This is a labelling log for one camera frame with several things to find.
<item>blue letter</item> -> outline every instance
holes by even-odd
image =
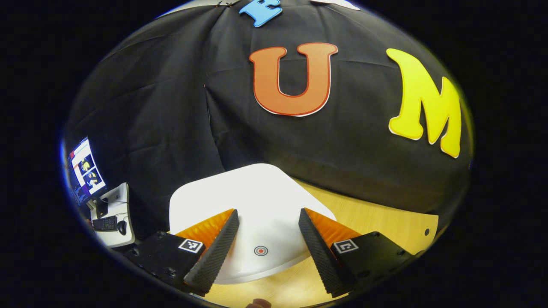
[[[253,25],[258,28],[282,12],[282,8],[269,8],[269,5],[278,5],[279,0],[253,0],[240,10],[240,14],[247,13],[255,19]]]

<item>orange letter u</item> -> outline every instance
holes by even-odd
[[[257,50],[249,56],[253,62],[253,91],[264,109],[286,116],[307,116],[320,110],[329,98],[331,89],[331,55],[337,46],[327,43],[308,43],[297,47],[306,55],[308,80],[306,90],[291,96],[279,89],[279,60],[287,50],[271,47]]]

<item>black cloth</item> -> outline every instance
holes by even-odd
[[[402,77],[386,50],[419,59],[438,90],[443,76],[458,81],[418,41],[365,9],[287,0],[281,15],[254,28],[238,13],[246,4],[168,14],[126,38],[82,85],[67,147],[89,136],[105,183],[127,182],[162,230],[181,185],[260,162],[343,195],[438,214],[444,227],[468,186],[472,127],[463,116],[457,159],[441,152],[441,137],[428,143],[424,115],[421,139],[392,134]],[[296,48],[311,42],[339,50],[326,105],[305,117],[265,111],[254,97],[250,54],[286,48],[280,89],[298,95],[307,72]]]

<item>red target sticker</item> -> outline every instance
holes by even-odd
[[[266,249],[266,247],[264,247],[264,246],[257,246],[257,247],[255,247],[254,252],[258,256],[263,256],[263,255],[269,253],[269,250]]]

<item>yellow letter m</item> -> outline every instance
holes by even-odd
[[[441,150],[454,158],[460,152],[460,100],[455,86],[442,77],[442,90],[438,89],[422,63],[410,54],[388,49],[386,54],[398,63],[402,71],[403,98],[399,115],[390,119],[389,130],[396,135],[419,140],[423,127],[419,123],[421,105],[426,117],[428,142],[434,144],[447,124],[446,134],[440,142]]]

